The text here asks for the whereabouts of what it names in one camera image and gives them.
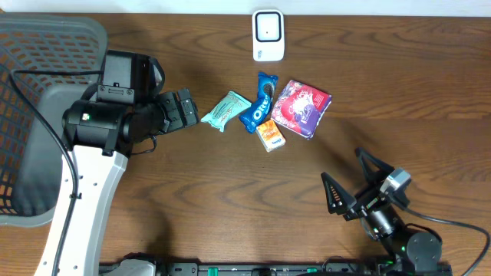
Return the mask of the teal wipes packet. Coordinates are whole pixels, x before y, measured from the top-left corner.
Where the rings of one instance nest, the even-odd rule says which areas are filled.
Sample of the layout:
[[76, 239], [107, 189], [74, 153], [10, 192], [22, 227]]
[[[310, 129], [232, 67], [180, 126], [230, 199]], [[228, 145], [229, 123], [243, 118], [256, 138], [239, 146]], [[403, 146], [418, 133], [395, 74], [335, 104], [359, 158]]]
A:
[[201, 119], [201, 122], [208, 123], [211, 127], [223, 133], [226, 124], [232, 118], [249, 109], [251, 106], [252, 103], [249, 100], [231, 90]]

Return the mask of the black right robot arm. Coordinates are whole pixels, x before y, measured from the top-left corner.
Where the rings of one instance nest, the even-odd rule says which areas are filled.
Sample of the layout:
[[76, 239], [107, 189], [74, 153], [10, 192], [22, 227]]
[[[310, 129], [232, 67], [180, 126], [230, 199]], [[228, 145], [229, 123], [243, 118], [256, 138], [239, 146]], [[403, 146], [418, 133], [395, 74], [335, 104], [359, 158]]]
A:
[[393, 258], [394, 265], [409, 273], [436, 272], [442, 255], [442, 239], [432, 229], [406, 224], [394, 205], [410, 203], [406, 188], [410, 174], [394, 168], [362, 148], [355, 150], [367, 186], [352, 195], [328, 173], [321, 174], [328, 212], [347, 221], [359, 220], [367, 234], [380, 242]]

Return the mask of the red purple snack packet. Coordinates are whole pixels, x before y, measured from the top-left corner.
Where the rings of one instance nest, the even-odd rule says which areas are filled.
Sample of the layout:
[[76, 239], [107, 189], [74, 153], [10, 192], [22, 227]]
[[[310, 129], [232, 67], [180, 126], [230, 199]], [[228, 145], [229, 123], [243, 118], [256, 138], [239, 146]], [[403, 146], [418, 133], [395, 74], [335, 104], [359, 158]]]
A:
[[279, 94], [271, 118], [310, 140], [332, 101], [332, 96], [315, 87], [290, 80]]

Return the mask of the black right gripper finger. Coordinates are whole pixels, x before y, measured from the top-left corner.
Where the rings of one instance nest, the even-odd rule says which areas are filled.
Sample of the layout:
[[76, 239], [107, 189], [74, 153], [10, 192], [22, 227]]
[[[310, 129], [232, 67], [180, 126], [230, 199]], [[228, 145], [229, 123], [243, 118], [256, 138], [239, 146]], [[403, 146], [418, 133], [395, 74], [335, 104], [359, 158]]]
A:
[[355, 155], [361, 164], [362, 172], [368, 184], [383, 182], [395, 168], [374, 157], [362, 147], [355, 149]]
[[352, 209], [357, 200], [326, 172], [321, 174], [330, 214], [343, 215]]

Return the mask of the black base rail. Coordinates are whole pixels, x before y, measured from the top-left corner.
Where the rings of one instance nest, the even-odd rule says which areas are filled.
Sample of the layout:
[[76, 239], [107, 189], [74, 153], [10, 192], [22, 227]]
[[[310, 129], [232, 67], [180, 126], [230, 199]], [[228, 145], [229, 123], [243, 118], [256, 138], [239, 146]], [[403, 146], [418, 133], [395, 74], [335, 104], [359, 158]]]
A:
[[163, 263], [126, 259], [118, 264], [101, 265], [99, 275], [160, 276], [296, 276], [296, 275], [411, 275], [392, 261], [362, 264], [331, 259], [323, 264], [197, 264]]

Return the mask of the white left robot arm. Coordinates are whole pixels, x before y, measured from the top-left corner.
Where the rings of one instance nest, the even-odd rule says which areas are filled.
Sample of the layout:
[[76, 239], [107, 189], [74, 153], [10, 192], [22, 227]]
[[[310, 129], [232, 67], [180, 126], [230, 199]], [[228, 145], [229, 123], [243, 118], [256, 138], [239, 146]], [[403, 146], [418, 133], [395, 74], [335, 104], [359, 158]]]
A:
[[143, 103], [76, 100], [63, 115], [58, 201], [37, 275], [97, 275], [111, 202], [133, 145], [197, 124], [189, 89]]

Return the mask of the blue Oreo packet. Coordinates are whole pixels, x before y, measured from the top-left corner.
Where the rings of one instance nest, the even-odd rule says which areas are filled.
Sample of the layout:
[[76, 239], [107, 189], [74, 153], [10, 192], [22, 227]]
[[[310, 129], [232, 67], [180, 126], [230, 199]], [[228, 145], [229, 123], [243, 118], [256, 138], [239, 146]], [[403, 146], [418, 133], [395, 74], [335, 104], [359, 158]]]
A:
[[254, 133], [256, 127], [262, 124], [269, 114], [277, 81], [278, 77], [276, 75], [258, 73], [257, 100], [239, 116], [239, 120], [243, 123], [248, 133]]

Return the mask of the orange tissue pack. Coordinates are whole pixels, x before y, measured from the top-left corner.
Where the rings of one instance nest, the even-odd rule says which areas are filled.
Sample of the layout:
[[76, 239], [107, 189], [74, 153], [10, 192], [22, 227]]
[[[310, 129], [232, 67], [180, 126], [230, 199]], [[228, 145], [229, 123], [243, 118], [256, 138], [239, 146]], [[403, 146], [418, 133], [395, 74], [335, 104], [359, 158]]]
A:
[[274, 120], [268, 120], [257, 126], [256, 133], [268, 153], [285, 145], [286, 140]]

